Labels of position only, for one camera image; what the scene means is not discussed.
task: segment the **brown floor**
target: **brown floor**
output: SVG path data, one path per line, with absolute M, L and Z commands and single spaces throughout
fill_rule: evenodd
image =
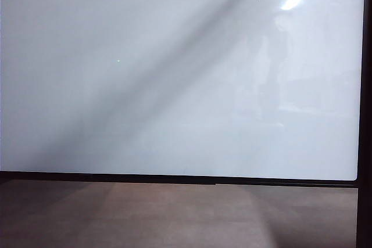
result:
M 356 189 L 6 181 L 0 247 L 355 247 Z

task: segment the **floor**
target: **floor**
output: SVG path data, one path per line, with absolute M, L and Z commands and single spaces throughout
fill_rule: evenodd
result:
M 351 248 L 356 204 L 356 189 L 11 180 L 0 248 Z

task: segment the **white surface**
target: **white surface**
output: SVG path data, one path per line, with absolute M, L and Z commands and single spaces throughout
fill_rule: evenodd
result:
M 1 169 L 353 180 L 363 1 L 1 0 Z

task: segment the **black line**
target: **black line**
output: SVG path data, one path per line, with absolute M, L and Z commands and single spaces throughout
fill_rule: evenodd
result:
M 372 247 L 372 0 L 364 0 L 356 247 Z
M 356 181 L 333 181 L 311 179 L 207 177 L 188 175 L 137 175 L 137 174 L 78 174 L 61 172 L 0 171 L 0 179 L 28 179 L 49 181 L 125 182 L 152 184 L 197 185 L 266 185 L 292 187 L 356 188 Z

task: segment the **black frame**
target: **black frame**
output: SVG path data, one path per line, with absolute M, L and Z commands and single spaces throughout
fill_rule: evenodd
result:
M 360 101 L 358 175 L 355 181 L 268 179 L 239 177 L 193 177 L 184 175 L 75 174 L 56 172 L 0 171 L 8 179 L 54 181 L 132 182 L 166 184 L 236 184 L 301 187 L 358 188 L 357 248 L 372 247 L 372 3 L 364 0 L 362 88 Z
M 364 1 L 356 247 L 372 247 L 372 0 Z

